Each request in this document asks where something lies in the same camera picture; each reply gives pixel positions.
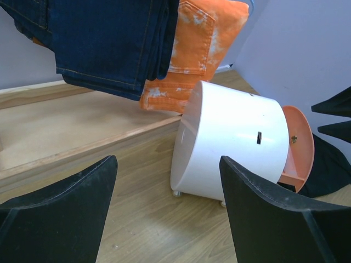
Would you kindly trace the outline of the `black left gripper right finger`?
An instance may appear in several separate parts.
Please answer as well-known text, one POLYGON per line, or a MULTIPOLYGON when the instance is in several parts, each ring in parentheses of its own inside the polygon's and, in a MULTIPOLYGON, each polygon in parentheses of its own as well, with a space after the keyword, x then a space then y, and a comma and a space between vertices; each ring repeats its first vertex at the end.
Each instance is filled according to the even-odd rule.
POLYGON ((350 262, 350 207, 289 191, 227 156, 219 168, 238 262, 350 262))

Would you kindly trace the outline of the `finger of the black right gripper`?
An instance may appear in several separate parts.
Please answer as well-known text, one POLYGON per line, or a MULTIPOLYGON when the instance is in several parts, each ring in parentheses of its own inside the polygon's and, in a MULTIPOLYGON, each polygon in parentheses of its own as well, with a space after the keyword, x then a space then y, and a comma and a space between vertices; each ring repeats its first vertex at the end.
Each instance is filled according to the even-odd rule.
POLYGON ((351 143, 351 121, 323 125, 318 132, 351 143))
POLYGON ((326 115, 350 117, 351 87, 343 90, 328 100, 311 107, 312 112, 326 115))

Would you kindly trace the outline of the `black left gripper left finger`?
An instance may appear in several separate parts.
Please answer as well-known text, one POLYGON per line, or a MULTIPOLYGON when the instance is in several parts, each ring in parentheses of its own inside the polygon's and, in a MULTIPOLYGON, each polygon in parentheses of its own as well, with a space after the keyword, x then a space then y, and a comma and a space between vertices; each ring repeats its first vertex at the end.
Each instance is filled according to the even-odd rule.
POLYGON ((96 262, 117 177, 107 156, 1 204, 1 262, 96 262))

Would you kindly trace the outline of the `white rounded drawer organizer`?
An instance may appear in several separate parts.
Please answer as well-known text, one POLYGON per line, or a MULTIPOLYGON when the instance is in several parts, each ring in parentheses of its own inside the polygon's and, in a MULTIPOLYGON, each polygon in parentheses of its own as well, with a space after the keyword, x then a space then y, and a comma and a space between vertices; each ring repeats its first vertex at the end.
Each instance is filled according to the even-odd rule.
POLYGON ((224 201, 219 171, 228 156, 251 172, 299 192, 314 162, 314 140, 301 110, 200 81, 181 117, 172 157, 174 196, 224 201))

